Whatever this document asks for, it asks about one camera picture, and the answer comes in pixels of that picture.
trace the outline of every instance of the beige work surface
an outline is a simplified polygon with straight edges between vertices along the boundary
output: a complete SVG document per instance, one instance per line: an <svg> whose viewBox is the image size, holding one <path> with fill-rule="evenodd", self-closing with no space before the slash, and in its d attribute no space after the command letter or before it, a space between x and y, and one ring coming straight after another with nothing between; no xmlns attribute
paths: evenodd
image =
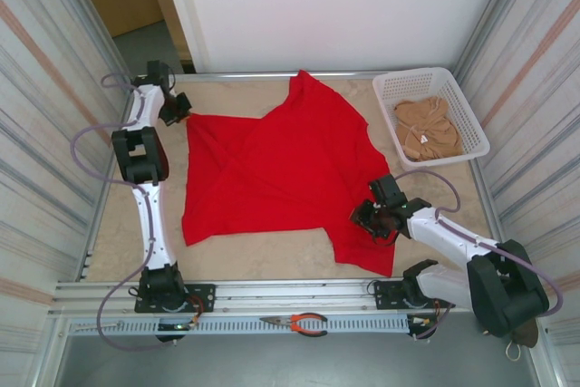
<svg viewBox="0 0 580 387"><path fill-rule="evenodd" d="M368 121L374 147L386 157L393 174L401 164L382 117L379 103L367 80L326 81ZM185 82L178 84L193 105L193 112L263 117L282 103L288 82ZM179 269L186 280L315 279L377 276L358 266L334 262L333 246L321 228L315 230L253 233L210 237L186 247L181 233L188 170L188 142L185 125L165 127L158 132L169 158L164 209L169 239L174 244ZM456 186L462 209L453 218L462 226L486 236L488 227L468 163L436 167ZM434 206L454 206L449 188L431 176L410 175L400 181L409 198L421 197ZM394 272L433 258L449 265L437 251L399 236ZM87 279L116 281L136 269L143 259L139 218L131 190L113 185L101 222Z"/></svg>

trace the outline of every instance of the beige cloth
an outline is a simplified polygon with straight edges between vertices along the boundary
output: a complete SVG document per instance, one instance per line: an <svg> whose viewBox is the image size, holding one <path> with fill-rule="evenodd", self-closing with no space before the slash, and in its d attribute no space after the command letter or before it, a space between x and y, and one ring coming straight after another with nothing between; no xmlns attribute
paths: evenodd
<svg viewBox="0 0 580 387"><path fill-rule="evenodd" d="M463 154L461 135L446 117L448 108L441 97L397 105L397 138L408 158L422 161Z"/></svg>

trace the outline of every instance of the white laundry basket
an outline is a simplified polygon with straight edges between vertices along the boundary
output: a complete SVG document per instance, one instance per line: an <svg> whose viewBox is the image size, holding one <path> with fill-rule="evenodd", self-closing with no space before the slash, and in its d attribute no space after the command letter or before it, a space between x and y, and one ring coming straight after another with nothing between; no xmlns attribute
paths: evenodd
<svg viewBox="0 0 580 387"><path fill-rule="evenodd" d="M444 68L418 68L403 72L386 73L372 80L372 87L377 94L382 114L389 126L392 140L395 143L401 164L404 169L417 169L435 165L471 160L489 152L489 142L483 129L453 75ZM397 139L397 117L395 106L403 100L416 102L431 96L439 96L449 104L447 117L455 124L461 142L463 154L452 158L414 162L409 160Z"/></svg>

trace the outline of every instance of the red-handled pliers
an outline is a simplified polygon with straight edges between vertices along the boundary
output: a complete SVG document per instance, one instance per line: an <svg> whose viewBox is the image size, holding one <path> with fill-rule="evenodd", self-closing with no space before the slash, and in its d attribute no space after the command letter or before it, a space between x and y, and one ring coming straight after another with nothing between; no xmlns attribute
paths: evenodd
<svg viewBox="0 0 580 387"><path fill-rule="evenodd" d="M297 333L305 335L306 337L323 337L324 335L328 334L328 332L325 330L323 331L305 330L298 324L298 322L302 321L303 319L314 319L315 321L328 322L328 319L326 319L326 317L318 313L302 313L302 314L293 314L291 316L260 317L260 321L268 322L274 325L289 326L292 331L296 331Z"/></svg>

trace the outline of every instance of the purple cable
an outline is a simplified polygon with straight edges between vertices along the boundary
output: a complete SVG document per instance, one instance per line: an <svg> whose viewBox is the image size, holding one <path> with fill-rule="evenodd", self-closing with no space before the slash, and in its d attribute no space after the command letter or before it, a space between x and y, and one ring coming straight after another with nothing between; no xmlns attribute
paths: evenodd
<svg viewBox="0 0 580 387"><path fill-rule="evenodd" d="M448 231L450 231L454 235L462 237L463 239L467 240L468 242L470 242L474 245L479 244L480 247L484 247L484 248L488 249L489 251L492 251L496 254L499 254L500 256L503 256L505 258L508 258L512 262L515 262L515 263L523 266L524 268L533 272L537 276L541 276L554 289L554 292L556 292L557 299L556 299L556 304L548 311L542 313L539 317L550 316L550 315L556 313L558 310L560 310L560 308L562 308L562 305L564 303L564 295L562 294L562 291L560 290L560 287L558 286L556 281L554 281L554 279L551 278L550 276L548 276L544 271L542 271L541 269L538 269L537 267L535 267L531 263L528 263L526 260L522 260L518 256L514 256L513 254L510 254L507 251L504 251L501 248L494 247L492 245L486 244L485 242L478 243L478 241L474 237L466 235L461 230L454 228L453 226L449 225L445 221L439 220L439 214L442 210L445 210L445 211L450 212L450 213L455 213L455 212L458 212L459 209L461 208L461 199L459 198L459 193L448 179L444 178L443 176L436 173L435 171L431 171L430 169L412 169L412 170L403 172L399 176L395 177L395 180L398 180L402 177L408 176L410 174L415 174L418 172L422 172L424 174L430 174L431 176L435 176L438 179L445 182L447 184L447 186L449 186L451 188L451 191L453 191L453 195L455 195L455 199L457 200L457 206L455 208L438 207L435 209L435 219L437 220L438 224L440 224L442 227L446 228ZM445 319L445 317L447 317L447 314L449 313L449 311L451 310L451 308L453 306L454 305L450 305L449 307L447 307L447 310L445 311L443 316L440 318L440 320L437 321L437 323L435 323L435 325L433 325L426 332L417 335L415 338L421 339L421 338L425 337L426 335L430 334L432 331L434 331L439 326L439 324Z"/></svg>
<svg viewBox="0 0 580 387"><path fill-rule="evenodd" d="M141 191L141 193L143 193L143 200L144 200L145 206L147 208L147 217L149 220L149 243L150 243L149 251L148 251L147 255L145 256L145 260L143 260L143 263L137 269L135 269L135 271L131 272L128 276L123 278L117 285L115 285L109 291L109 293L107 293L107 295L102 299L101 304L99 305L99 310L97 311L97 331L98 331L101 339L103 341L105 341L106 344L108 344L108 345L112 346L113 348L118 349L120 351L127 351L127 352L150 351L152 349L159 349L161 347L165 347L168 344L170 344L170 342L154 344L151 346L124 346L122 344L115 343L113 340L111 340L109 337L107 337L104 334L104 332L102 330L102 322L101 322L102 311L104 309L105 304L107 304L107 301L109 301L109 298L111 298L112 294L117 292L129 280L131 280L134 276L136 276L143 269L145 269L145 266L147 266L147 264L149 263L149 261L151 259L152 254L153 254L153 244L155 243L155 234L154 234L154 229L153 229L153 212L151 211L151 204L149 201L149 197L147 196L147 192L145 191L145 189L143 189L139 185L136 185L134 183L131 183L131 182L125 181L125 180L112 179L110 177L105 176L104 174L101 174L100 172L93 171L92 169L86 167L81 162L81 160L79 159L79 157L76 154L76 143L81 138L81 136L84 135L85 133L88 133L89 131L100 130L100 129L123 129L126 127L133 126L133 125L137 124L137 120L139 119L139 117L143 113L143 109L145 108L145 97L140 92L140 90L136 86L133 86L129 83L122 83L122 82L110 83L110 84L105 83L105 81L110 77L126 77L126 76L123 73L110 73L110 74L104 75L101 78L101 85L103 88L123 88L126 90L130 90L131 92L137 92L140 95L140 107L139 107L139 110L137 111L137 115L135 117L135 120L130 121L130 122L103 123L103 124L96 124L94 126L85 127L84 129L77 132L72 137L70 150L71 150L72 160L74 160L74 163L76 163L79 166L79 168L81 168L84 172L86 172L91 177L94 177L95 179L99 179L99 180L102 180L102 181L107 182L107 183L114 183L114 184L118 184L118 185L129 186L132 189L138 189L139 191Z"/></svg>

